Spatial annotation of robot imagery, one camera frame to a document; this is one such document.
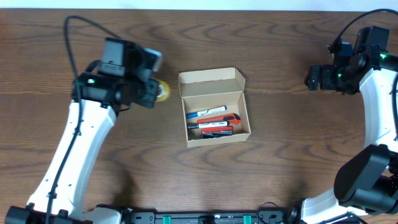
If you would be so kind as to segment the orange utility knife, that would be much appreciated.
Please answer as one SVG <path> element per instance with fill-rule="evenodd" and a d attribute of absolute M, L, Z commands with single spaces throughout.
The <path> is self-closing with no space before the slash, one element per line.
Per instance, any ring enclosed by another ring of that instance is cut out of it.
<path fill-rule="evenodd" d="M 212 118 L 198 119 L 197 124 L 214 123 L 214 122 L 222 122 L 222 121 L 228 121 L 230 124 L 240 124 L 241 118 L 236 113 L 230 113 L 230 114 L 225 114 L 225 115 L 221 115 L 221 116 L 215 116 Z"/>

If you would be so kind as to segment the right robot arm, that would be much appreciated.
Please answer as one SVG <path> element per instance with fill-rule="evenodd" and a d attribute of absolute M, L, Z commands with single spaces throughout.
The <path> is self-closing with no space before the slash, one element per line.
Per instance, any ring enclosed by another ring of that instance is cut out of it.
<path fill-rule="evenodd" d="M 362 28 L 356 43 L 329 46 L 331 65 L 313 65 L 310 91 L 360 93 L 364 149 L 343 165 L 331 189 L 302 201 L 293 223 L 362 223 L 365 215 L 397 213 L 397 57 L 387 51 L 389 30 Z"/>

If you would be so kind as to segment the blue whiteboard marker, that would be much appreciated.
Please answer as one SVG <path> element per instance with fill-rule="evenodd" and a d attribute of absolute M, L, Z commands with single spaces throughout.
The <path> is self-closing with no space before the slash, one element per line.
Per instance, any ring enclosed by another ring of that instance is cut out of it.
<path fill-rule="evenodd" d="M 190 119 L 190 118 L 196 118 L 199 116 L 205 116 L 208 114 L 214 114 L 214 113 L 220 113 L 223 111 L 227 110 L 227 106 L 220 106 L 217 108 L 212 108 L 212 109 L 207 109 L 207 110 L 201 110 L 201 111 L 197 111 L 197 112 L 193 112 L 193 113 L 188 113 L 186 114 L 186 118 Z"/>

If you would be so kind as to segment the black whiteboard marker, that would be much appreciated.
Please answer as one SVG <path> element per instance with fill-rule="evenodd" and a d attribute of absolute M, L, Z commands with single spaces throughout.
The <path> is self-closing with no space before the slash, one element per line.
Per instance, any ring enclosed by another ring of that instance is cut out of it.
<path fill-rule="evenodd" d="M 188 125 L 187 129 L 217 128 L 217 127 L 225 127 L 225 126 L 229 126 L 229 121 L 193 124 L 193 125 Z"/>

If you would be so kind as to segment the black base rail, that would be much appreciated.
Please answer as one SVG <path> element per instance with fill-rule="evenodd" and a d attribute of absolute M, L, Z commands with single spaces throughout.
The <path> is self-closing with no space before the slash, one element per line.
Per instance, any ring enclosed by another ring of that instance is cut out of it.
<path fill-rule="evenodd" d="M 294 216 L 279 207 L 257 210 L 214 210 L 205 212 L 158 212 L 155 209 L 114 207 L 99 204 L 96 212 L 110 214 L 119 212 L 121 219 L 114 223 L 126 224 L 289 224 Z"/>

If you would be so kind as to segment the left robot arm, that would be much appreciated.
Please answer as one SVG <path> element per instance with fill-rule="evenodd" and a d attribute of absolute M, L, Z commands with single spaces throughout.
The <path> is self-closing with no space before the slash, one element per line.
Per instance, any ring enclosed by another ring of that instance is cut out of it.
<path fill-rule="evenodd" d="M 162 54 L 126 40 L 107 38 L 103 56 L 72 85 L 67 125 L 49 169 L 25 207 L 11 206 L 6 223 L 126 223 L 129 209 L 83 209 L 99 150 L 118 114 L 135 103 L 153 108 L 159 95 L 152 78 Z"/>

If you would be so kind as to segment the orange and black stapler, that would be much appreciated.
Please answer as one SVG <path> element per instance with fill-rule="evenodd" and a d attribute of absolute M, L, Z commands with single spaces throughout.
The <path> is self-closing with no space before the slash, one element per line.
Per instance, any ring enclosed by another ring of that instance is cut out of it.
<path fill-rule="evenodd" d="M 201 129 L 202 138 L 220 138 L 224 136 L 231 136 L 233 133 L 232 126 L 214 127 L 214 128 L 203 128 Z"/>

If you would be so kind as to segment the yellow clear tape roll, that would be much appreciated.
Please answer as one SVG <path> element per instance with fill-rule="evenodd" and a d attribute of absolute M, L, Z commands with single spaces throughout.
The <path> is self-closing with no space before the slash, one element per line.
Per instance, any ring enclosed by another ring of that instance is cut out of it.
<path fill-rule="evenodd" d="M 167 82 L 158 80 L 159 86 L 158 86 L 158 94 L 156 98 L 156 102 L 161 102 L 165 101 L 169 98 L 170 96 L 170 86 Z"/>

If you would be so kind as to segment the open cardboard box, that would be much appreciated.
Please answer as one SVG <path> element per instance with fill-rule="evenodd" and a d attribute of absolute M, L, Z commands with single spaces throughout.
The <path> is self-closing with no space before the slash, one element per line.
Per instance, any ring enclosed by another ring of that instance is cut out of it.
<path fill-rule="evenodd" d="M 178 84 L 188 147 L 248 139 L 246 79 L 237 68 L 181 72 Z"/>

